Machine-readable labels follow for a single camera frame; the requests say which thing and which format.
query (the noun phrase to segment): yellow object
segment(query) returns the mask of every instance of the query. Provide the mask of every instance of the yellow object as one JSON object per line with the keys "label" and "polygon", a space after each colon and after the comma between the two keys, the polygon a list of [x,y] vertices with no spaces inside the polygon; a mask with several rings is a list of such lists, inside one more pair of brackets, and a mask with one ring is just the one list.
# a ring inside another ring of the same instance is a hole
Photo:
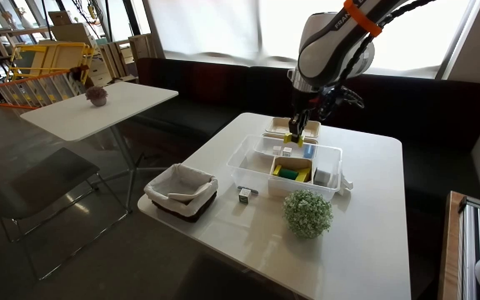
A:
{"label": "yellow object", "polygon": [[84,83],[91,53],[89,45],[76,41],[16,45],[9,58],[11,78],[33,78],[83,68],[79,81]]}
{"label": "yellow object", "polygon": [[273,176],[278,176],[279,168],[281,168],[281,165],[274,165]]}
{"label": "yellow object", "polygon": [[36,108],[79,95],[81,85],[71,73],[58,71],[34,78],[8,80],[0,83],[0,106]]}
{"label": "yellow object", "polygon": [[301,168],[299,175],[296,175],[294,181],[306,181],[309,168]]}
{"label": "yellow object", "polygon": [[[291,133],[283,136],[283,143],[289,143],[291,141]],[[298,146],[303,146],[304,140],[303,136],[296,141]]]}

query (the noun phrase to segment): black sofa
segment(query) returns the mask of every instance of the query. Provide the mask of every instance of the black sofa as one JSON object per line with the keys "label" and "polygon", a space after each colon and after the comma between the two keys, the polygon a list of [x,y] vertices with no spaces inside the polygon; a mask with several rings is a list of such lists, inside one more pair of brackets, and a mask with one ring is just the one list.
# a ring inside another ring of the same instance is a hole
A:
{"label": "black sofa", "polygon": [[[136,70],[139,83],[179,95],[133,120],[191,145],[201,145],[241,111],[291,115],[293,88],[283,68],[139,58]],[[346,86],[364,98],[366,108],[341,105],[323,123],[401,140],[409,268],[433,265],[419,293],[434,298],[444,198],[449,190],[480,196],[471,160],[480,135],[480,83],[361,75]]]}

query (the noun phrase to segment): green object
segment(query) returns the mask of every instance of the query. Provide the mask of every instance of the green object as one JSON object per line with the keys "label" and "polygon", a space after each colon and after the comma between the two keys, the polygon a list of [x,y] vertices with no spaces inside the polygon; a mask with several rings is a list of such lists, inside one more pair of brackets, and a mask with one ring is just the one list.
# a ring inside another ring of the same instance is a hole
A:
{"label": "green object", "polygon": [[296,190],[283,201],[289,230],[299,238],[314,238],[329,226],[331,205],[318,193]]}
{"label": "green object", "polygon": [[108,43],[108,40],[106,40],[104,36],[98,36],[98,38],[94,40],[94,43],[96,43],[98,46],[103,46],[103,45]]}
{"label": "green object", "polygon": [[278,171],[278,176],[291,178],[291,180],[294,180],[298,175],[299,175],[299,171],[291,170],[291,168],[279,168],[279,171]]}

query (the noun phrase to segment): white curtain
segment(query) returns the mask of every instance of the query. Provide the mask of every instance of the white curtain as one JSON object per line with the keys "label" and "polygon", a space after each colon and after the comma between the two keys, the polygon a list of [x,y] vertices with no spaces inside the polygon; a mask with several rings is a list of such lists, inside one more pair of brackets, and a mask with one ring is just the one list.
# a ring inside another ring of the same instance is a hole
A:
{"label": "white curtain", "polygon": [[[168,53],[214,53],[251,65],[293,61],[303,23],[314,11],[338,11],[343,0],[148,0]],[[436,0],[394,18],[374,38],[369,70],[404,73],[438,68],[468,3]]]}

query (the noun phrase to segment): green potted plant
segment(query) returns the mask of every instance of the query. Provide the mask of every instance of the green potted plant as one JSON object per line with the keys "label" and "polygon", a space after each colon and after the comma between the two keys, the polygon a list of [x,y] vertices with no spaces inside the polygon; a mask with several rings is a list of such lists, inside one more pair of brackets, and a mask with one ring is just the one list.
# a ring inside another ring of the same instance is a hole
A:
{"label": "green potted plant", "polygon": [[283,201],[289,230],[299,238],[314,238],[329,226],[331,205],[318,193],[296,190]]}

